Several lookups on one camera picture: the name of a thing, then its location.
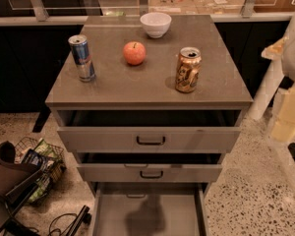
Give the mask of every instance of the cabinet top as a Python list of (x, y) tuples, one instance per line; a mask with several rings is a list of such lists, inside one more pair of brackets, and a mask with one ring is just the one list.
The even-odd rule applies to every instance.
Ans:
[[(251, 96), (210, 16), (172, 16), (169, 31), (158, 39), (146, 35), (140, 17), (89, 17), (81, 34), (96, 73), (83, 83), (69, 54), (50, 94), (49, 107), (245, 107)], [(123, 57), (129, 41), (143, 43), (145, 61), (130, 66)], [(201, 50), (195, 91), (175, 89), (178, 54), (183, 47)]]

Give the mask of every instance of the soda can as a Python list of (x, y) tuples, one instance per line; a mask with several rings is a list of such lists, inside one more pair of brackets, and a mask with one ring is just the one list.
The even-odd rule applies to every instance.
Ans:
[(180, 50), (176, 72), (177, 90), (191, 92), (196, 89), (201, 61), (202, 58), (198, 48), (184, 47)]
[(82, 82), (89, 82), (95, 77), (95, 70), (89, 55), (87, 37), (73, 35), (69, 38), (72, 55), (78, 68), (79, 78)]

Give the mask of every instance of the blue can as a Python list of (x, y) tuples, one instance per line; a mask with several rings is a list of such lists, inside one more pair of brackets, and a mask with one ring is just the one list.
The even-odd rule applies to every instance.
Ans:
[(79, 79), (89, 82), (95, 78), (95, 70), (89, 54), (88, 40), (85, 35), (73, 35), (69, 38), (71, 52), (78, 69)]

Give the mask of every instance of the floor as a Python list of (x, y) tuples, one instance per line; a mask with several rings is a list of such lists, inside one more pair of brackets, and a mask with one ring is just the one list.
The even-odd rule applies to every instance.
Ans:
[[(266, 127), (270, 115), (268, 109), (259, 121), (244, 119), (236, 146), (226, 155), (218, 181), (206, 194), (212, 236), (295, 235), (295, 163), (286, 146), (269, 146)], [(36, 118), (37, 113), (0, 114), (0, 143), (17, 144), (23, 137), (43, 137), (63, 148), (54, 118), (49, 117), (41, 133), (33, 133)], [(57, 216), (79, 213), (84, 205), (93, 206), (89, 186), (66, 151), (65, 160), (67, 170), (43, 204), (24, 206), (17, 215), (19, 221), (36, 228), (40, 235), (48, 235), (49, 225)], [(64, 230), (72, 219), (61, 217), (51, 229)], [(82, 224), (77, 235), (87, 234), (88, 226)]]

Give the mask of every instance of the apple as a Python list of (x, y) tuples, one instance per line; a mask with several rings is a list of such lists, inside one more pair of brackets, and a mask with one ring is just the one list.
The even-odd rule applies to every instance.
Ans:
[(147, 52), (142, 43), (131, 41), (125, 44), (123, 54), (128, 64), (136, 66), (145, 60)]

